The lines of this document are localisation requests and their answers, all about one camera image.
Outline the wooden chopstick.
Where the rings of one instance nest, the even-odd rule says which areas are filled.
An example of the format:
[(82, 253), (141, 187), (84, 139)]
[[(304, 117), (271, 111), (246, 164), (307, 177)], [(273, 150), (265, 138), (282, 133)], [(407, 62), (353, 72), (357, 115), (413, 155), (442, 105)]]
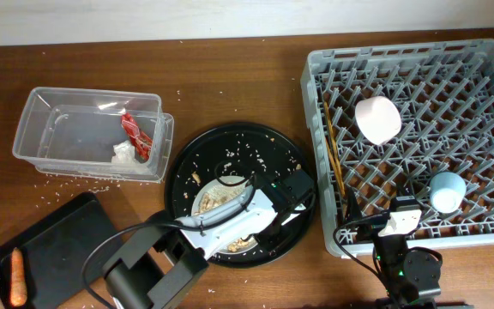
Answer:
[(338, 146), (336, 144), (336, 141), (334, 139), (334, 127), (331, 122), (331, 117), (329, 115), (329, 109), (328, 109), (328, 103), (323, 102), (323, 109), (324, 109), (324, 114), (325, 114), (325, 119), (327, 122), (327, 127), (328, 127), (328, 143), (329, 146), (335, 155), (336, 159), (338, 162), (340, 162), (339, 157), (338, 157)]
[(325, 141), (325, 143), (326, 143), (326, 148), (327, 148), (327, 152), (328, 152), (328, 159), (329, 159), (330, 165), (334, 171), (334, 175), (335, 175), (335, 179), (336, 179), (339, 191), (340, 191), (340, 195), (342, 197), (345, 197), (346, 196), (346, 190), (345, 190), (345, 186), (343, 183), (343, 178), (342, 178), (341, 169), (340, 169), (340, 163), (337, 161), (335, 155), (333, 154), (333, 152), (329, 146), (328, 141)]

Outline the blue cup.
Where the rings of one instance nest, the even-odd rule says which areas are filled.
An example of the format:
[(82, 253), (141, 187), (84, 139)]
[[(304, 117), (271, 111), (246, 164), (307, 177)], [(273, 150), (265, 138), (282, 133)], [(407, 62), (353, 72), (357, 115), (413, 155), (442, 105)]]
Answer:
[(431, 207), (444, 214), (455, 212), (467, 192), (464, 179), (452, 172), (436, 174), (430, 182)]

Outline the pile of rice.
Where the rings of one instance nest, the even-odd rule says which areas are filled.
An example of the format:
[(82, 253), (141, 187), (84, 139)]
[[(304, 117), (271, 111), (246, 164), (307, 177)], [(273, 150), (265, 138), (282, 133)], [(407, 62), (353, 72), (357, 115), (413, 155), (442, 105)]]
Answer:
[(224, 186), (217, 183), (215, 186), (211, 187), (206, 195), (208, 198), (215, 203), (227, 203), (239, 196), (245, 189), (245, 184), (237, 186)]

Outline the grey plate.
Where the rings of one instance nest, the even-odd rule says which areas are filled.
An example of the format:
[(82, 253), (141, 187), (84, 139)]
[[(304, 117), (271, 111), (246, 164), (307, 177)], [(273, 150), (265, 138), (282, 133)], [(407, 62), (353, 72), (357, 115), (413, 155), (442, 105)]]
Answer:
[(179, 219), (187, 227), (203, 228), (184, 235), (194, 248), (203, 250), (206, 259), (238, 239), (260, 233), (277, 216), (262, 190), (246, 184), (230, 186), (238, 181), (238, 176), (225, 176), (223, 184), (209, 182), (197, 195), (191, 215)]

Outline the pile of peanut shells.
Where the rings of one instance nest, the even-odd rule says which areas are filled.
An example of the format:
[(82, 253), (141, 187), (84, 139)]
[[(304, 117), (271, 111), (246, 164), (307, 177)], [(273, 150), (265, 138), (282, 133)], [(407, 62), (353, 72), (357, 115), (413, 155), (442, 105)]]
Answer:
[[(206, 195), (206, 193), (203, 194), (201, 201), (197, 204), (197, 208), (192, 210), (193, 215), (199, 215), (205, 213), (223, 204), (223, 203), (222, 204), (215, 203), (214, 201), (210, 200)], [(241, 251), (249, 250), (254, 245), (255, 245), (255, 241), (252, 238), (250, 239), (240, 238), (234, 240), (231, 244), (227, 245), (224, 249), (220, 250), (220, 253), (222, 254), (239, 253)]]

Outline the red snack wrapper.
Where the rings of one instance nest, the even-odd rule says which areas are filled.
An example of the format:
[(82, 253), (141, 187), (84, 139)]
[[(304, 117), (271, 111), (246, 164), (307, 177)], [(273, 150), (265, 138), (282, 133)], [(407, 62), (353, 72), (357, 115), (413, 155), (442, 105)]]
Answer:
[(121, 125), (136, 152), (143, 160), (147, 161), (153, 147), (152, 138), (141, 130), (139, 124), (127, 112), (121, 116)]

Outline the white tissue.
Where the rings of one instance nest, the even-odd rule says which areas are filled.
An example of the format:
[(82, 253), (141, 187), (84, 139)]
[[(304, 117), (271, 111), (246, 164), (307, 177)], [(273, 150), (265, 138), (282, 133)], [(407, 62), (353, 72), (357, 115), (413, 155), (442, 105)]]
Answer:
[(114, 155), (111, 158), (112, 164), (136, 164), (136, 149), (130, 140), (126, 140), (113, 146)]

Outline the orange carrot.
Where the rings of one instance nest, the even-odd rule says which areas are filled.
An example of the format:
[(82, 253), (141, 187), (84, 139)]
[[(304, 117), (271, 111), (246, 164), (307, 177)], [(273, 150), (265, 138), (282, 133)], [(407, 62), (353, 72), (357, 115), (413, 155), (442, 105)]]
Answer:
[(27, 302), (24, 259), (18, 248), (11, 253), (9, 302), (12, 306), (23, 306)]

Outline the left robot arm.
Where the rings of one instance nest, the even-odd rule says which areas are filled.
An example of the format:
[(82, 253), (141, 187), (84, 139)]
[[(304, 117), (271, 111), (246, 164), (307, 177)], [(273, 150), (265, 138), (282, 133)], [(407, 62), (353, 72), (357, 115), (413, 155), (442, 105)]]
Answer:
[(208, 269), (209, 259), (250, 236), (269, 256), (294, 239), (290, 223), (308, 213), (315, 183), (303, 170), (284, 179), (253, 175), (231, 201), (199, 215), (165, 211), (127, 228), (130, 238), (104, 264), (110, 308), (174, 308)]

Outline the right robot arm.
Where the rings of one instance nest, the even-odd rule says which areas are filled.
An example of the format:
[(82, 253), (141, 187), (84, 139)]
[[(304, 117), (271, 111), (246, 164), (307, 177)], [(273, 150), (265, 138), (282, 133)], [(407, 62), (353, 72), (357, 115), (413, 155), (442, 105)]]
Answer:
[[(346, 219), (334, 230), (335, 244), (354, 262), (369, 270), (385, 287), (387, 296), (376, 301), (377, 308), (436, 308), (441, 294), (439, 279), (443, 257), (437, 251), (407, 244), (417, 231), (422, 204), (402, 192), (387, 209), (363, 215), (352, 189), (346, 191)], [(373, 267), (354, 257), (339, 241), (339, 231), (353, 229), (356, 240), (373, 244)]]

